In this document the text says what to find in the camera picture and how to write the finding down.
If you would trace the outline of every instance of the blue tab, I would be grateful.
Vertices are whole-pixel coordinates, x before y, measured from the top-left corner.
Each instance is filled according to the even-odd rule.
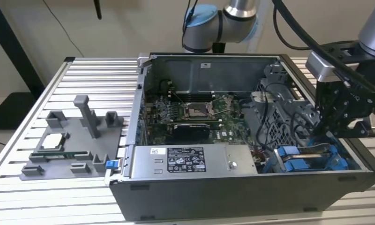
[[[105,163],[105,169],[117,169],[119,167],[119,161],[117,160],[109,160]]]

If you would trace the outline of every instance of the aluminum extrusion table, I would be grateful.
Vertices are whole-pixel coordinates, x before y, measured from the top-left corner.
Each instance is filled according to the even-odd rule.
[[[315,84],[304,67],[306,58],[292,60]],[[67,117],[80,116],[72,103],[77,94],[89,95],[89,107],[97,116],[104,116],[107,111],[117,111],[124,116],[119,142],[119,153],[123,154],[136,68],[137,59],[76,58],[61,65],[0,154],[0,224],[133,224],[124,220],[104,178],[21,181],[19,174],[45,130],[44,118],[49,111],[63,110]],[[375,156],[375,138],[362,139],[362,142]],[[161,224],[370,225],[375,224],[375,185],[362,193],[347,194],[322,213],[169,221]]]

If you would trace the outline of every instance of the power supply label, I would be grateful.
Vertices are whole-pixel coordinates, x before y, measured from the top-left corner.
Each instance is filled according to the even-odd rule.
[[[205,159],[201,147],[168,148],[167,170],[171,173],[205,172]]]

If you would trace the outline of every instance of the robotic arm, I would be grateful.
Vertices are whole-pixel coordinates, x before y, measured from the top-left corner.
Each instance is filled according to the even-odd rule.
[[[364,88],[362,81],[332,66],[314,51],[306,67],[316,77],[316,110],[320,122],[314,136],[331,131],[338,138],[375,137],[375,9],[352,44],[324,46],[323,50],[359,73],[372,90]]]
[[[306,66],[318,79],[315,107],[320,114],[312,136],[322,137],[331,132],[336,138],[375,137],[375,10],[358,41],[319,45],[298,24],[282,0],[272,2],[312,50]],[[231,0],[223,11],[197,5],[187,15],[185,24],[183,46],[188,52],[204,53],[215,42],[250,39],[256,30],[255,1]],[[348,128],[356,119],[362,121]]]

